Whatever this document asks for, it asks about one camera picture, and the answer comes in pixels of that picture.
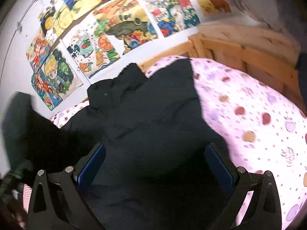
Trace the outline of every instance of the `white wall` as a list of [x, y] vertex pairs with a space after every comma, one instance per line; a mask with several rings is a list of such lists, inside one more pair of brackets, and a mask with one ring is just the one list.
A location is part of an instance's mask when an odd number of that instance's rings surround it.
[[[89, 87], [90, 83], [82, 74], [78, 75], [82, 79], [84, 85], [78, 88], [72, 95], [70, 95], [53, 111], [50, 111], [44, 105], [42, 100], [38, 97], [38, 95], [32, 88], [31, 76], [33, 74], [33, 71], [27, 61], [26, 51], [40, 26], [37, 17], [42, 11], [43, 6], [47, 5], [49, 1], [50, 0], [39, 0], [34, 3], [33, 6], [29, 9], [26, 16], [24, 17], [24, 20], [22, 21], [22, 32], [17, 32], [15, 34], [12, 44], [9, 48], [5, 63], [4, 59], [6, 56], [6, 52], [12, 39], [12, 36], [17, 28], [17, 22], [22, 18], [24, 12], [27, 10], [27, 7], [30, 5], [32, 0], [17, 0], [13, 8], [10, 10], [10, 13], [7, 15], [5, 22], [1, 26], [2, 30], [0, 35], [0, 69], [2, 68], [3, 64], [5, 64], [0, 85], [1, 121], [3, 118], [3, 114], [6, 110], [7, 104], [16, 91], [21, 91], [33, 95], [33, 106], [35, 110], [46, 118], [50, 118], [58, 111], [73, 106], [74, 104], [81, 102], [87, 97], [86, 90]], [[257, 25], [257, 22], [250, 19], [249, 17], [241, 15], [237, 11], [234, 13], [235, 17], [227, 18], [225, 20], [223, 20], [223, 18], [229, 17], [231, 15], [218, 14], [205, 17], [202, 14], [201, 8], [198, 5], [197, 1], [191, 0], [191, 3], [194, 6], [202, 23], [208, 23], [212, 20], [219, 20], [219, 22], [225, 21], [226, 23]], [[149, 13], [148, 17], [151, 19], [152, 22], [154, 21]], [[174, 47], [177, 44], [187, 41], [188, 36], [197, 33], [197, 28], [194, 27], [164, 38], [161, 31], [158, 29], [158, 26], [155, 23], [153, 23], [153, 25], [158, 32], [159, 39], [143, 44], [137, 49], [134, 49], [133, 51], [127, 53], [124, 57], [112, 64], [110, 67], [100, 71], [91, 80], [98, 81], [102, 79], [114, 78], [130, 62], [139, 63], [141, 61], [144, 61], [151, 56], [166, 50], [167, 48]], [[5, 151], [3, 148], [2, 134], [0, 135], [0, 173], [4, 174], [9, 169], [9, 164], [7, 163]]]

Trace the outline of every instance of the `jacket collar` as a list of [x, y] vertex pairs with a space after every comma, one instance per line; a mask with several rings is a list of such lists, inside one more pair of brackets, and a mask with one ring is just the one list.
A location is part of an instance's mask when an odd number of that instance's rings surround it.
[[90, 107], [94, 110], [116, 107], [147, 80], [137, 64], [131, 63], [118, 77], [98, 81], [88, 88]]

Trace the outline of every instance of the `blue gripper pad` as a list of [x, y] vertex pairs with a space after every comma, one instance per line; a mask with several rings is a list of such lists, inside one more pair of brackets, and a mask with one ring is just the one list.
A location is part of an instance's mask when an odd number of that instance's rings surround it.
[[205, 148], [205, 158], [221, 189], [231, 196], [234, 191], [233, 177], [210, 144]]
[[106, 148], [103, 144], [100, 144], [77, 176], [77, 191], [79, 193], [84, 193], [88, 190], [105, 158]]

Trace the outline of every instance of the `silver bolt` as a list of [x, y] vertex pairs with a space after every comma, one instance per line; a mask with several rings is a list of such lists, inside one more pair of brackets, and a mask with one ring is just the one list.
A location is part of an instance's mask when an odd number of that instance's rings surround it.
[[72, 166], [68, 166], [66, 169], [65, 169], [65, 171], [67, 172], [67, 173], [70, 173], [70, 172], [72, 172], [74, 170], [74, 167], [72, 167]]
[[273, 176], [273, 174], [272, 174], [271, 171], [267, 171], [267, 172], [266, 172], [266, 175], [269, 176], [269, 177]]
[[238, 171], [240, 173], [244, 173], [246, 171], [246, 169], [244, 167], [238, 167]]
[[44, 174], [44, 172], [45, 172], [44, 170], [39, 170], [37, 174], [38, 174], [39, 176], [41, 176], [41, 175]]

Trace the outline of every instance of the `bed sheet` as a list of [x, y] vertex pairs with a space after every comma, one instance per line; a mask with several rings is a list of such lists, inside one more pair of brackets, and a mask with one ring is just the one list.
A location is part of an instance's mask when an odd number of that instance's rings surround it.
[[[168, 56], [150, 67], [145, 75], [183, 56]], [[282, 212], [282, 229], [294, 219], [307, 198], [306, 116], [291, 101], [248, 74], [205, 58], [191, 58], [194, 85], [202, 116], [223, 136], [232, 162], [249, 172], [273, 172]], [[83, 102], [50, 120], [61, 128], [76, 112], [89, 105]], [[24, 189], [27, 210], [30, 188]], [[240, 223], [251, 200], [248, 192], [237, 216]]]

